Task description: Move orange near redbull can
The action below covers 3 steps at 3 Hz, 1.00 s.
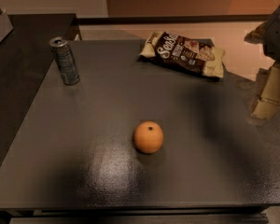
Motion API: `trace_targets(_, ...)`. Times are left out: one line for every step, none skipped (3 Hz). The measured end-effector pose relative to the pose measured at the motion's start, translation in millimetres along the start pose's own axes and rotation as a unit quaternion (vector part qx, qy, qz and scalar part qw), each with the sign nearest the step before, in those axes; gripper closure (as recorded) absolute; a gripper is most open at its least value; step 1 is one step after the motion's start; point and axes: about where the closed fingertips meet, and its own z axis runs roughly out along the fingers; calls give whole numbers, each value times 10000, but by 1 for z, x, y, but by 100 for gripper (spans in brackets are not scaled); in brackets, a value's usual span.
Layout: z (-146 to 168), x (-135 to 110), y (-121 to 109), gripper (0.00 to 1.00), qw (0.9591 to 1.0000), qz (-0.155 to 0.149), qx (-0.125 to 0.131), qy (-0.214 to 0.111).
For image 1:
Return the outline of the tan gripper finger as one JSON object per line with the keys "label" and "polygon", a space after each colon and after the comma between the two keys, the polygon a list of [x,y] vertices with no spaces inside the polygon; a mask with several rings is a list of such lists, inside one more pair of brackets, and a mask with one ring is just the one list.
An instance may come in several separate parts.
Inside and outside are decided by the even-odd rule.
{"label": "tan gripper finger", "polygon": [[250,44],[264,44],[265,43],[266,22],[263,22],[254,30],[249,32],[244,41]]}
{"label": "tan gripper finger", "polygon": [[256,79],[256,94],[249,107],[247,121],[262,125],[280,109],[280,61],[268,69],[260,69]]}

